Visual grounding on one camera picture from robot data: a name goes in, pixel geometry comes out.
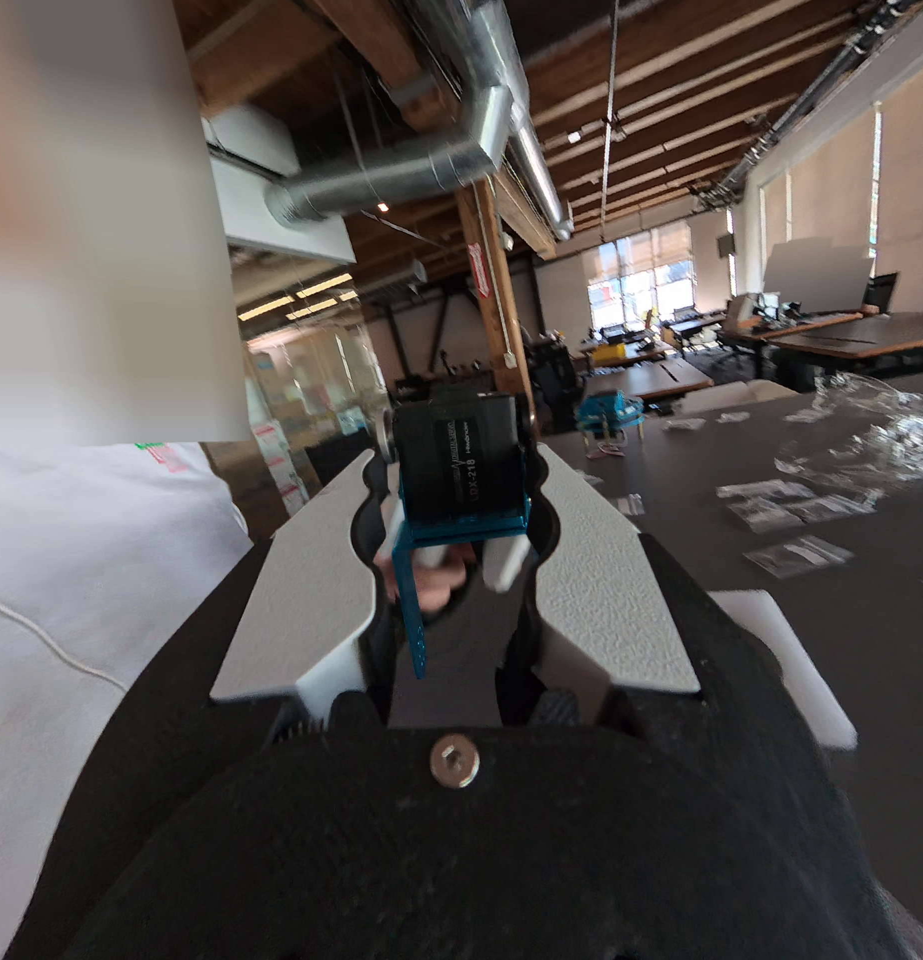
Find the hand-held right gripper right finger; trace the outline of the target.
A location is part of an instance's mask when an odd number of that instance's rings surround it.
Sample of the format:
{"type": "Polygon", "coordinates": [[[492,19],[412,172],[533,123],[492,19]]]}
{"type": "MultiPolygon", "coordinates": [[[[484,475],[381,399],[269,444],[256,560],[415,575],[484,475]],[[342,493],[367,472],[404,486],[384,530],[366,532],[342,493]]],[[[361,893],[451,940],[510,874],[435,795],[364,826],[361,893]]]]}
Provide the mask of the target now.
{"type": "Polygon", "coordinates": [[[581,724],[612,724],[632,698],[691,703],[702,686],[640,534],[546,443],[527,459],[530,543],[503,655],[503,724],[551,694],[581,724]]]}

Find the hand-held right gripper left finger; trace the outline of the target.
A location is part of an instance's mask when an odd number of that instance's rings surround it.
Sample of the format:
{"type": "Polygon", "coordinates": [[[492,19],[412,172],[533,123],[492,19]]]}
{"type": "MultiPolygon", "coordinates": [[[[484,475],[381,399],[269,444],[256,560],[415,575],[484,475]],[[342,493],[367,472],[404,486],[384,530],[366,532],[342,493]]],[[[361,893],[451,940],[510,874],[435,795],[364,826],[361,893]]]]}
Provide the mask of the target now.
{"type": "Polygon", "coordinates": [[[390,691],[395,627],[374,561],[386,539],[382,456],[365,450],[274,536],[211,697],[287,697],[325,721],[348,691],[390,691]]]}

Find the blue bracket with black servo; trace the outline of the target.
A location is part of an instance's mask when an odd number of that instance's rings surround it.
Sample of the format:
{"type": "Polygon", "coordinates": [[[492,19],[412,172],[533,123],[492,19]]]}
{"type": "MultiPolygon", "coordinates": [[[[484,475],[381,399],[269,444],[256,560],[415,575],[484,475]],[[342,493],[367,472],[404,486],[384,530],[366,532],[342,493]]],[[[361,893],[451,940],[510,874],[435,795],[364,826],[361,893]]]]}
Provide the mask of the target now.
{"type": "Polygon", "coordinates": [[[380,453],[399,470],[404,523],[391,554],[414,675],[426,674],[424,614],[412,554],[431,566],[445,546],[528,536],[532,417],[522,395],[441,390],[376,415],[380,453]]]}

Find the blue toy robot arm base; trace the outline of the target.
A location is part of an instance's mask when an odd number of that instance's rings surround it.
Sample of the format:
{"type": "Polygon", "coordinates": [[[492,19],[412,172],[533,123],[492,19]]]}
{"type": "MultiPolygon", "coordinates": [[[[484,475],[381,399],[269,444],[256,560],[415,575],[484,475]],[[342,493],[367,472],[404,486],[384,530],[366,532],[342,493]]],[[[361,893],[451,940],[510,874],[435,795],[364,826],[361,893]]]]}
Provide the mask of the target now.
{"type": "Polygon", "coordinates": [[[575,430],[580,435],[585,459],[623,458],[628,432],[644,439],[645,403],[627,397],[621,390],[588,395],[575,410],[575,430]]]}

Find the dark desk with wood edge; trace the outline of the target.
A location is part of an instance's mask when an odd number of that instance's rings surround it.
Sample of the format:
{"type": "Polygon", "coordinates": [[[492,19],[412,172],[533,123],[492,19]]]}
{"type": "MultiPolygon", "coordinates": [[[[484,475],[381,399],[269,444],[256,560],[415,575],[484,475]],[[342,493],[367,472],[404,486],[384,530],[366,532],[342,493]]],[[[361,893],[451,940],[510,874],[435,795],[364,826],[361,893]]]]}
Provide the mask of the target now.
{"type": "Polygon", "coordinates": [[[731,349],[749,350],[760,354],[767,344],[781,338],[839,326],[863,317],[861,312],[854,311],[812,315],[806,318],[781,318],[744,328],[728,328],[723,324],[716,338],[719,344],[731,349]]]}
{"type": "Polygon", "coordinates": [[[817,377],[848,373],[878,379],[923,373],[923,313],[879,314],[774,340],[773,380],[799,393],[817,377]]]}
{"type": "Polygon", "coordinates": [[[714,386],[713,380],[680,356],[593,373],[585,382],[583,401],[620,393],[627,400],[666,402],[714,386]]]}

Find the dark grey desk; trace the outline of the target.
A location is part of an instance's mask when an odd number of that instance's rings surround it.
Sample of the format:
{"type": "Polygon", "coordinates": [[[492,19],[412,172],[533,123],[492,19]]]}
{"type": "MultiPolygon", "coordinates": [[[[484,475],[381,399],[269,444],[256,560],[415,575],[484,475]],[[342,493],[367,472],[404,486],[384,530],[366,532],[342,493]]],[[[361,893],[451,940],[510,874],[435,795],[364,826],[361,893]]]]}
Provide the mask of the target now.
{"type": "Polygon", "coordinates": [[[833,772],[876,878],[904,907],[900,919],[923,925],[923,482],[886,494],[873,513],[807,527],[852,558],[784,580],[747,555],[798,531],[756,534],[716,496],[720,486],[779,477],[776,457],[791,443],[824,451],[875,422],[852,407],[815,423],[786,420],[813,400],[797,393],[755,403],[734,424],[709,412],[695,431],[652,419],[641,438],[627,432],[622,457],[588,461],[578,432],[545,442],[599,477],[603,497],[639,495],[646,512],[634,523],[707,592],[773,597],[858,734],[833,772]]]}

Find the clear zip bag of screws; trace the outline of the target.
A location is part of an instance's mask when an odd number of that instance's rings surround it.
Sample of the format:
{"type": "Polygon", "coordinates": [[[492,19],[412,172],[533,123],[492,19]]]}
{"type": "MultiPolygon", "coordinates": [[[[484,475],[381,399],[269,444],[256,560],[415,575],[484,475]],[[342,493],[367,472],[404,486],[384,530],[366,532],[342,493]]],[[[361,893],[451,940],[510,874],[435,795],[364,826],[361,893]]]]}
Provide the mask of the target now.
{"type": "Polygon", "coordinates": [[[769,534],[800,528],[803,520],[791,509],[763,497],[753,497],[727,505],[727,509],[755,534],[769,534]]]}

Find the person's white shirt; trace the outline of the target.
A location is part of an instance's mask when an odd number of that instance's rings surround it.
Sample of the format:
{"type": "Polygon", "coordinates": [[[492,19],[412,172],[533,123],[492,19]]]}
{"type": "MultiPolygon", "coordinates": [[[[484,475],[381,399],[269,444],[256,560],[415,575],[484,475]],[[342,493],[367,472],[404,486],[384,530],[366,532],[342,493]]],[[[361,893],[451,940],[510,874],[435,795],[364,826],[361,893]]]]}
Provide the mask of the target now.
{"type": "MultiPolygon", "coordinates": [[[[198,443],[0,450],[0,602],[129,688],[251,548],[198,443]]],[[[0,958],[125,695],[0,616],[0,958]]]]}

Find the large paned window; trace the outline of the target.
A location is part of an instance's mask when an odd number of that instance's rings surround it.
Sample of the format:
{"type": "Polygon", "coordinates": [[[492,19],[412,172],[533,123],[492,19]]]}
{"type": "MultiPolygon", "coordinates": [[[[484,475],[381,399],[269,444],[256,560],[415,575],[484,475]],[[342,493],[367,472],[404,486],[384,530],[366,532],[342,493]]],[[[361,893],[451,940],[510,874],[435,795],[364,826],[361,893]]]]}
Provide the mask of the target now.
{"type": "Polygon", "coordinates": [[[591,328],[654,329],[695,306],[691,229],[675,221],[581,255],[591,328]]]}

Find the large crumpled clear plastic bag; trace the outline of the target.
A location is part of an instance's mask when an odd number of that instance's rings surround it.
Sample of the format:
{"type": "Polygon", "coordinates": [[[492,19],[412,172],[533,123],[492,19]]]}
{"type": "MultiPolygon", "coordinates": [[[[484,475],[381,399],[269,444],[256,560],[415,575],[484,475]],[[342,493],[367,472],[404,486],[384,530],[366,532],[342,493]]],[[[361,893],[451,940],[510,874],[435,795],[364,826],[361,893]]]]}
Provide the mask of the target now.
{"type": "Polygon", "coordinates": [[[876,499],[923,483],[923,392],[897,389],[859,373],[815,378],[810,407],[774,456],[799,481],[876,499]]]}

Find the beige roller blind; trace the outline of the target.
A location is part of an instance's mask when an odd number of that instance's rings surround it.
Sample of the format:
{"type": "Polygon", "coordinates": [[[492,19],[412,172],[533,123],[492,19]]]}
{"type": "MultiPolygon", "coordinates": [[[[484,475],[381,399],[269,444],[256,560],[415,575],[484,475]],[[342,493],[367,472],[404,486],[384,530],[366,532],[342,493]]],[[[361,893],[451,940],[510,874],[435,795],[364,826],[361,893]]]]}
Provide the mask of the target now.
{"type": "Polygon", "coordinates": [[[923,312],[923,69],[882,103],[876,250],[892,310],[923,312]]]}
{"type": "Polygon", "coordinates": [[[872,245],[881,117],[878,108],[868,110],[791,169],[792,239],[826,238],[839,247],[872,245]]]}

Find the white foam frame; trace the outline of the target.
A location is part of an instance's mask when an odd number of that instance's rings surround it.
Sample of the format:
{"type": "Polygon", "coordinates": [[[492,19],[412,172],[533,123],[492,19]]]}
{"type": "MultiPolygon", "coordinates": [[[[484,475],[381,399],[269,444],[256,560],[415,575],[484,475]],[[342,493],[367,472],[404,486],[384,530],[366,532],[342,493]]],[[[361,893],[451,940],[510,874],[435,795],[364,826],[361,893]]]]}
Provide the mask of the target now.
{"type": "Polygon", "coordinates": [[[811,730],[826,750],[852,753],[858,733],[779,604],[765,590],[711,591],[710,598],[777,660],[782,682],[811,730]]]}

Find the large silver ventilation duct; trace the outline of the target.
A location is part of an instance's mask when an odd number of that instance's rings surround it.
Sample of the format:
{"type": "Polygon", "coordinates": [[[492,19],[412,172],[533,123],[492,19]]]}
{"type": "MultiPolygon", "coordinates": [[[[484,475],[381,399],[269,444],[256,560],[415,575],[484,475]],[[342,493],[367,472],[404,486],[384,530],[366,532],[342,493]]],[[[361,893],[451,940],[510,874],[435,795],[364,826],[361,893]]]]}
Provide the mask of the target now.
{"type": "Polygon", "coordinates": [[[282,226],[321,222],[379,203],[389,206],[449,194],[495,173],[511,129],[513,93],[503,84],[476,89],[452,126],[357,159],[324,161],[273,182],[264,204],[282,226]]]}

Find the silver flexible duct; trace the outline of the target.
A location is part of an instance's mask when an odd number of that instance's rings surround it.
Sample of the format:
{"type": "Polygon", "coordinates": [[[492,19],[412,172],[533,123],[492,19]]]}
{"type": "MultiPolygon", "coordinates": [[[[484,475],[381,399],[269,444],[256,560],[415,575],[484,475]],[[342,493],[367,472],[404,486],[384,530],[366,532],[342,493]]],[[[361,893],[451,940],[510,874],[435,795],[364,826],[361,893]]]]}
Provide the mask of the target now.
{"type": "Polygon", "coordinates": [[[545,163],[531,119],[531,94],[504,2],[432,2],[431,21],[445,51],[467,80],[507,87],[512,100],[509,140],[527,187],[554,236],[571,237],[573,221],[545,163]]]}

